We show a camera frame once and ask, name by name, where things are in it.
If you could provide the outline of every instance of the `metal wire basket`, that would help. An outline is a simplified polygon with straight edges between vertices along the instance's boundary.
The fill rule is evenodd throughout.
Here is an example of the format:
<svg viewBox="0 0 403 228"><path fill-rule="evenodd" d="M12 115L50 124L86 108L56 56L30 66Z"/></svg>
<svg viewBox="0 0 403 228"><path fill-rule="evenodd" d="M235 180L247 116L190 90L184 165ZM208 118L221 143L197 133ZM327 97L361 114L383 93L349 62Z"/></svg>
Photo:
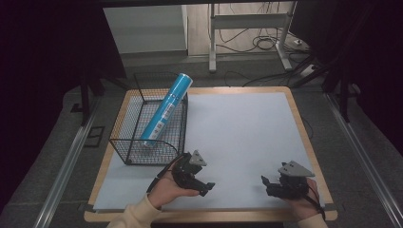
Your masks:
<svg viewBox="0 0 403 228"><path fill-rule="evenodd" d="M168 164L183 153L187 94L175 108L158 140L140 139L177 76L170 72L134 75L137 88L127 91L109 139L125 164ZM153 146L146 146L147 142L153 142Z"/></svg>

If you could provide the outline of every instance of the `wall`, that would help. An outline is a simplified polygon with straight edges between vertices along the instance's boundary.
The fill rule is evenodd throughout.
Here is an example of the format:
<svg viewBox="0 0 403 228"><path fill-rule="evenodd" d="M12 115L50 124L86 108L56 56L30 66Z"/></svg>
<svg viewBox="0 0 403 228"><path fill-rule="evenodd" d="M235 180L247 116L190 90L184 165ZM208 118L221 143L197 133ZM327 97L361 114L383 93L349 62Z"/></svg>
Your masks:
<svg viewBox="0 0 403 228"><path fill-rule="evenodd" d="M187 50L186 6L104 9L119 53Z"/></svg>

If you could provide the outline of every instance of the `blue canister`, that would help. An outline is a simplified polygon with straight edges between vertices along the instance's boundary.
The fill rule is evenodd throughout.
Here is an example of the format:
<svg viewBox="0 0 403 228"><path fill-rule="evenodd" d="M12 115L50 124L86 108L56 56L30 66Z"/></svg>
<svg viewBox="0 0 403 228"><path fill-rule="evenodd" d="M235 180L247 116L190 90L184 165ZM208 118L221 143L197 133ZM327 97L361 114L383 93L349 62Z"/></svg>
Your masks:
<svg viewBox="0 0 403 228"><path fill-rule="evenodd" d="M168 93L163 98L160 106L155 112L151 121L145 128L141 140L158 140L164 127L169 121L170 116L175 111L176 106L182 100L187 89L192 85L193 80L186 74L179 74L175 83L169 89ZM144 145L153 146L155 142L145 141Z"/></svg>

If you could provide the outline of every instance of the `beige sleeve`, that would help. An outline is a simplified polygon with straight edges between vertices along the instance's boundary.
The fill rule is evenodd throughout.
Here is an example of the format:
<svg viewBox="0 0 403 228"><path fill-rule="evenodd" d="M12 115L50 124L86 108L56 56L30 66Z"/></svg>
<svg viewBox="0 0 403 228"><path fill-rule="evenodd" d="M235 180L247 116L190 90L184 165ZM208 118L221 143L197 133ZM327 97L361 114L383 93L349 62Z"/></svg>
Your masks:
<svg viewBox="0 0 403 228"><path fill-rule="evenodd" d="M147 195L136 205L128 204L125 211L112 220L107 228L145 228L150 227L151 222L161 211L154 208Z"/></svg>
<svg viewBox="0 0 403 228"><path fill-rule="evenodd" d="M321 214L306 218L298 222L299 228L327 228L326 222Z"/></svg>

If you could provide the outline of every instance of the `metal rail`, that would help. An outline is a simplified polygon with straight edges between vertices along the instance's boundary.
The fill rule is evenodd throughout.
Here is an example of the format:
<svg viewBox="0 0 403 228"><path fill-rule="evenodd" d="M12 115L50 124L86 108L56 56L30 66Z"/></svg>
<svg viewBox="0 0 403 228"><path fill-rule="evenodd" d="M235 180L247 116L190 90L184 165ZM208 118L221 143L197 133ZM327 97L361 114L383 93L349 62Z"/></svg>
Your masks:
<svg viewBox="0 0 403 228"><path fill-rule="evenodd" d="M60 168L59 174L57 175L56 180L49 191L48 197L45 200L41 212L39 213L38 218L36 219L35 224L33 225L34 228L37 227L46 228L50 225L50 222L59 204L60 198L63 196L63 193L65 192L68 180L71 176L75 163L77 162L77 159L86 141L88 131L91 128L92 123L95 119L98 105L101 102L101 100L102 97L94 97L94 100L91 103L90 107L89 118L85 125L80 126L77 135L74 138L74 141L71 145L71 148L68 150L65 161L63 162L63 165Z"/></svg>
<svg viewBox="0 0 403 228"><path fill-rule="evenodd" d="M377 172L374 164L371 162L370 157L368 156L365 148L362 146L361 142L359 141L358 137L356 136L353 128L349 123L344 121L344 118L338 111L338 104L334 97L329 94L325 94L331 108L336 116L337 121L342 127L342 130L346 134L349 143L353 147L353 151L355 152L356 157L358 158L359 163L361 164L362 169L364 170L367 178L369 179L373 189L375 190L376 194L378 195L383 207L386 210L393 227L401 228L403 227L403 215L399 205L392 195L389 187L386 183L382 180L379 173Z"/></svg>

